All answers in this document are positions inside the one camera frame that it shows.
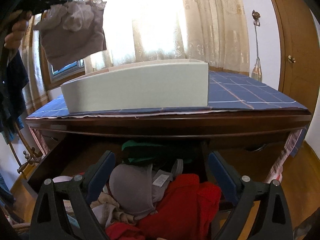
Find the gray fabric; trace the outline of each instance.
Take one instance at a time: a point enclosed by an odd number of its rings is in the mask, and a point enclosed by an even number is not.
[[[92,12],[94,19],[87,29],[83,28],[77,32],[65,30],[62,23],[69,17],[68,14],[61,15],[60,24],[52,29],[39,28],[41,45],[54,71],[107,49],[102,29],[103,10],[92,6]]]
[[[172,171],[175,174],[182,173],[183,161],[176,163]],[[169,178],[161,187],[152,185],[161,174],[169,175]],[[156,203],[162,200],[170,181],[173,181],[172,173],[153,171],[152,164],[147,167],[120,164],[113,169],[109,186],[113,197],[124,212],[133,215],[135,220],[140,220],[156,212]]]

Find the gray bra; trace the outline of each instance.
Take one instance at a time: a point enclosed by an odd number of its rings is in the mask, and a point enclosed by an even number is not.
[[[169,182],[182,174],[182,170],[182,159],[176,160],[171,172],[153,171],[152,164],[147,167],[120,164],[111,172],[110,191],[125,213],[140,220],[150,213],[156,213],[156,204],[162,200]],[[159,176],[169,176],[161,187],[152,184]]]

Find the beige curtain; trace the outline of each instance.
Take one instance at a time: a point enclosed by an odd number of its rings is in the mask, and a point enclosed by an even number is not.
[[[29,21],[26,35],[22,39],[20,54],[27,70],[29,83],[23,89],[27,113],[31,114],[49,102],[40,68],[39,31],[33,26],[41,20],[41,14],[33,16]]]
[[[107,50],[84,59],[86,73],[148,60],[194,58],[249,74],[241,0],[104,0]]]

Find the clothing tag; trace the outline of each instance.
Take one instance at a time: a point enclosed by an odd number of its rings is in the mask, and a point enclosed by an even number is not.
[[[162,185],[166,182],[169,178],[169,175],[161,174],[156,180],[152,183],[154,186],[162,187]]]

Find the finger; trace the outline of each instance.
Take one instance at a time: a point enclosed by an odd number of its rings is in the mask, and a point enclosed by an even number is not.
[[[13,13],[11,13],[6,19],[4,19],[1,23],[0,23],[0,31],[2,31],[2,29],[11,21],[13,21],[14,19],[16,19],[20,14],[22,13],[22,10],[18,10],[15,11]]]
[[[29,22],[27,20],[18,21],[12,26],[12,32],[26,31],[28,29],[28,26],[29,26]]]
[[[20,47],[21,41],[8,41],[4,44],[7,49],[18,49]]]
[[[7,35],[5,38],[4,38],[4,41],[5,42],[9,42],[9,41],[19,41],[23,38],[25,32],[22,32],[22,31],[15,31],[15,32],[12,32],[10,33],[9,35]]]
[[[32,12],[31,11],[28,11],[27,12],[27,16],[26,16],[26,20],[29,21],[32,17]]]

